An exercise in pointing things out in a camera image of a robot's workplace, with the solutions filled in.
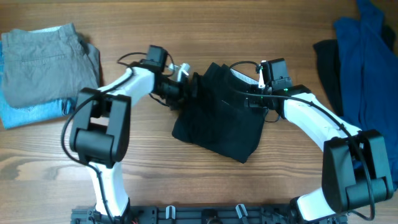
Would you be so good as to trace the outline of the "black shorts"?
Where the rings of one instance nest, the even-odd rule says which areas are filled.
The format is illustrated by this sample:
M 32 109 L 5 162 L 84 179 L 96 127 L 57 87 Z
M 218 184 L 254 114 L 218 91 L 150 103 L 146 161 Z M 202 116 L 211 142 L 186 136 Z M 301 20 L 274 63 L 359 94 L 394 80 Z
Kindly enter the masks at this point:
M 196 75 L 198 93 L 180 112 L 172 136 L 222 156 L 245 163 L 257 149 L 268 110 L 244 106 L 244 81 L 227 65 L 212 63 L 204 75 Z

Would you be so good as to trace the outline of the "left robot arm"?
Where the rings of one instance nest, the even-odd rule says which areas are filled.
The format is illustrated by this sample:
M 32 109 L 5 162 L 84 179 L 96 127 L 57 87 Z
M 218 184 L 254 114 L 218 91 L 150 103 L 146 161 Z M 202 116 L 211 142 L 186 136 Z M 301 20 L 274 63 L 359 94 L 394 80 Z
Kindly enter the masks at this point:
M 87 222 L 135 222 L 121 163 L 129 145 L 132 107 L 149 95 L 176 110 L 192 95 L 189 64 L 167 63 L 172 56 L 156 45 L 150 45 L 143 56 L 127 63 L 124 74 L 109 85 L 82 89 L 64 124 L 70 138 L 68 147 L 61 143 L 62 149 L 67 156 L 77 153 L 72 160 L 88 169 L 96 195 L 96 204 L 86 213 Z

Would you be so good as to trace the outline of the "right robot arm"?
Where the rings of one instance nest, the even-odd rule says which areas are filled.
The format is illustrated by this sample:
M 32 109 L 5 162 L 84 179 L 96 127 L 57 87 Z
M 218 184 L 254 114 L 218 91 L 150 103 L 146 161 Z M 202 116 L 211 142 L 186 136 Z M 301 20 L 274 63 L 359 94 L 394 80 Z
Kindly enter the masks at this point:
M 255 64 L 258 81 L 245 88 L 249 107 L 277 112 L 298 126 L 323 153 L 319 189 L 292 199 L 290 223 L 320 223 L 339 219 L 392 198 L 394 189 L 383 135 L 363 131 L 325 108 L 303 85 L 293 85 L 282 58 Z

